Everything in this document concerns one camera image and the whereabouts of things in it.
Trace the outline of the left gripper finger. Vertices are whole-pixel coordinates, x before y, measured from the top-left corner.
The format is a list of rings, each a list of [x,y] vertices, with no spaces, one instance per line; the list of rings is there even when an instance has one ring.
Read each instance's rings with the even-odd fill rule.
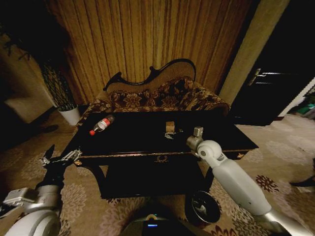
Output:
[[[48,148],[46,150],[46,152],[44,153],[44,155],[41,157],[40,162],[41,165],[46,168],[49,165],[53,164],[53,153],[55,150],[55,145],[51,145],[50,148]]]
[[[76,150],[70,151],[67,155],[62,157],[60,161],[63,164],[72,164],[81,157],[81,154],[82,154],[82,151],[80,149],[76,149]]]

